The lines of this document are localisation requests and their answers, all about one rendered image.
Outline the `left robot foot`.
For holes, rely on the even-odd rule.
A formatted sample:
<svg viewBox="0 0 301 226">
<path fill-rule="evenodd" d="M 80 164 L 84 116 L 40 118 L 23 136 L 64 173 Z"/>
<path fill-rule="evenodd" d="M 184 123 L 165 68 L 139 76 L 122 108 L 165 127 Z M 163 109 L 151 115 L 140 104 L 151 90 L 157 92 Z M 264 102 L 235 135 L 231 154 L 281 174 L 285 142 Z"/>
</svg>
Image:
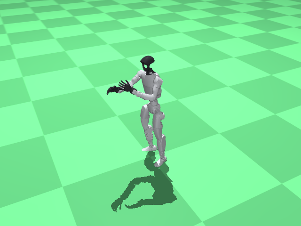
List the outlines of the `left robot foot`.
<svg viewBox="0 0 301 226">
<path fill-rule="evenodd" d="M 154 163 L 155 167 L 160 167 L 164 162 L 166 161 L 166 157 L 162 160 L 162 158 L 160 158 L 158 161 L 156 161 Z"/>
</svg>

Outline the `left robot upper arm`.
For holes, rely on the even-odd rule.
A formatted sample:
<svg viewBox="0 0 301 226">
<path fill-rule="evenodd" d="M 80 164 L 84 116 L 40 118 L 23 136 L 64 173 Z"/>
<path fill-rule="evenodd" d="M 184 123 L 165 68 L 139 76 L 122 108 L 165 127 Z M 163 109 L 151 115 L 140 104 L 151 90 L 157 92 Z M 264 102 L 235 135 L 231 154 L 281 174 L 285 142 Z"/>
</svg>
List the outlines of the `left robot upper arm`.
<svg viewBox="0 0 301 226">
<path fill-rule="evenodd" d="M 160 77 L 155 76 L 155 79 L 154 79 L 153 82 L 154 82 L 154 86 L 153 86 L 153 89 L 152 89 L 152 92 L 153 92 L 152 95 L 154 96 L 154 100 L 152 100 L 152 101 L 155 101 L 155 99 L 157 97 L 157 94 L 158 94 L 158 91 L 160 89 L 160 86 L 163 83 L 163 80 Z"/>
</svg>

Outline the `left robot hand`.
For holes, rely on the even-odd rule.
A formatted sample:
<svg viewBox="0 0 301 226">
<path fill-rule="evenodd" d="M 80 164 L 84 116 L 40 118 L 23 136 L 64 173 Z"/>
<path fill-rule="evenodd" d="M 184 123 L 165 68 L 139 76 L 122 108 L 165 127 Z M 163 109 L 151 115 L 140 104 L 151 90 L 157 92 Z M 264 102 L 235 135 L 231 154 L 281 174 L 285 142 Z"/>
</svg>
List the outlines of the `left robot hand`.
<svg viewBox="0 0 301 226">
<path fill-rule="evenodd" d="M 123 81 L 121 81 L 123 84 L 125 84 Z M 132 88 L 131 86 L 130 86 L 130 84 L 129 84 L 129 82 L 126 80 L 126 82 L 127 82 L 127 84 L 125 84 L 125 85 L 123 85 L 122 83 L 120 83 L 121 85 L 119 85 L 120 87 L 122 87 L 122 88 L 120 88 L 120 87 L 118 87 L 119 89 L 121 89 L 121 90 L 124 90 L 124 91 L 126 91 L 126 92 L 129 92 L 130 91 L 130 93 L 131 94 L 133 94 L 132 92 L 133 92 L 133 90 L 136 90 L 135 88 Z M 124 87 L 123 87 L 124 86 Z M 137 91 L 137 90 L 136 90 Z"/>
</svg>

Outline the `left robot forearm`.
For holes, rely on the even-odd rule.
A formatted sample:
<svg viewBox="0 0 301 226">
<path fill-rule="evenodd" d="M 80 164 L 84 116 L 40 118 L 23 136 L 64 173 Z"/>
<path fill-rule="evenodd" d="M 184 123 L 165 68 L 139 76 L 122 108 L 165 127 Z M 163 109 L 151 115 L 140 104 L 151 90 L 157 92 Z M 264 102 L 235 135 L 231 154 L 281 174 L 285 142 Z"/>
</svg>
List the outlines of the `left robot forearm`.
<svg viewBox="0 0 301 226">
<path fill-rule="evenodd" d="M 140 91 L 136 91 L 136 90 L 133 90 L 132 93 L 134 95 L 136 95 L 137 97 L 140 97 L 140 98 L 142 98 L 144 100 L 150 100 L 150 101 L 154 100 L 154 96 L 153 95 L 149 95 L 147 93 L 143 93 L 143 92 L 141 93 Z"/>
</svg>

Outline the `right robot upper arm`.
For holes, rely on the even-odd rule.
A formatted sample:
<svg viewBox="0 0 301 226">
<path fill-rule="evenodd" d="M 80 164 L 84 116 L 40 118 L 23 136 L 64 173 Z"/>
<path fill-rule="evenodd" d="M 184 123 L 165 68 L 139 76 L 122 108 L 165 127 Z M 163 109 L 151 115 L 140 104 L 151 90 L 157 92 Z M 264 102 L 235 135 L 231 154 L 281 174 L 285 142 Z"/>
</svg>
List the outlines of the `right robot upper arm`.
<svg viewBox="0 0 301 226">
<path fill-rule="evenodd" d="M 136 84 L 141 79 L 141 74 L 143 73 L 143 70 L 139 70 L 135 77 L 129 82 L 130 86 L 133 87 L 134 84 Z"/>
</svg>

